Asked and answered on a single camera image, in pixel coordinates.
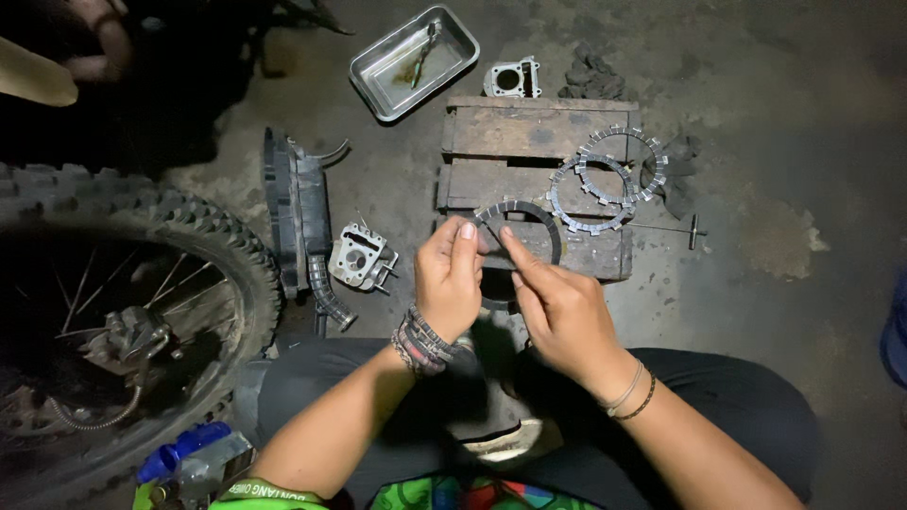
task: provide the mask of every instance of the metal tray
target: metal tray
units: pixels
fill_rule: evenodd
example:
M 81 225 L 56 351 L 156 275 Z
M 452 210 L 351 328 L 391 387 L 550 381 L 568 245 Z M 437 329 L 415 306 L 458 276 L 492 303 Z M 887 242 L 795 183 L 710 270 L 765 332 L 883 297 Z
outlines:
M 422 77 L 410 90 L 415 61 L 428 44 L 428 25 L 441 33 L 425 57 Z M 479 43 L 446 5 L 433 5 L 356 55 L 349 79 L 378 119 L 393 121 L 479 58 Z

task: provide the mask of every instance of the black pants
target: black pants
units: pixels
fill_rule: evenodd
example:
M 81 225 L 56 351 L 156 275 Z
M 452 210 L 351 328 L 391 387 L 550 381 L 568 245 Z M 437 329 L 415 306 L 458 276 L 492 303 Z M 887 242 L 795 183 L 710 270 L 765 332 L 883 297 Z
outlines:
M 386 339 L 293 339 L 268 370 L 258 398 L 260 430 L 270 439 L 296 413 L 387 345 Z M 775 372 L 742 359 L 663 348 L 630 350 L 671 390 L 774 471 L 804 502 L 810 497 L 818 433 L 804 397 Z M 484 388 L 448 369 L 406 396 L 346 484 L 356 507 L 381 485 L 440 470 L 482 472 L 444 423 L 481 414 Z M 554 417 L 564 446 L 535 459 L 509 480 L 575 495 L 605 508 L 676 506 L 634 441 L 581 387 L 523 351 L 515 388 Z

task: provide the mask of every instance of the dirty floor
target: dirty floor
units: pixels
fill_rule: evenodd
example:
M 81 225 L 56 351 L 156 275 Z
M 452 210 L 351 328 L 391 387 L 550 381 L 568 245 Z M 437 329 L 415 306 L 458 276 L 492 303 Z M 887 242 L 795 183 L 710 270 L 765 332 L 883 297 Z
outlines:
M 634 274 L 606 287 L 621 340 L 768 365 L 822 423 L 813 507 L 902 505 L 904 393 L 883 372 L 876 342 L 907 254 L 906 4 L 450 0 L 482 47 L 479 63 L 393 125 L 369 112 L 348 63 L 427 4 L 335 4 L 357 35 L 271 30 L 268 67 L 286 77 L 254 76 L 219 120 L 216 160 L 172 169 L 169 180 L 267 235 L 265 126 L 314 151 L 348 137 L 353 151 L 327 172 L 334 232 L 358 220 L 358 208 L 401 252 L 401 277 L 388 282 L 390 297 L 336 287 L 360 315 L 348 336 L 386 336 L 413 298 L 413 253 L 432 229 L 447 97 L 480 93 L 489 65 L 530 54 L 543 96 L 554 97 L 585 40 L 626 77 L 646 132 L 704 141 L 693 182 L 709 235 L 689 251 L 683 234 L 634 230 Z M 658 201 L 638 221 L 686 224 Z M 298 313 L 290 304 L 285 327 Z

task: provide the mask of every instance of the person's right hand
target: person's right hand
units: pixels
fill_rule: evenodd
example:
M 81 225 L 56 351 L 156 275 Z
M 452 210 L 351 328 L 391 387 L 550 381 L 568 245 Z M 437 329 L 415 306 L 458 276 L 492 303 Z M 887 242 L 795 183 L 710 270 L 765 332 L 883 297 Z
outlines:
M 637 365 L 617 340 L 599 281 L 542 262 L 508 227 L 501 242 L 517 268 L 513 286 L 532 344 L 596 397 L 617 399 Z

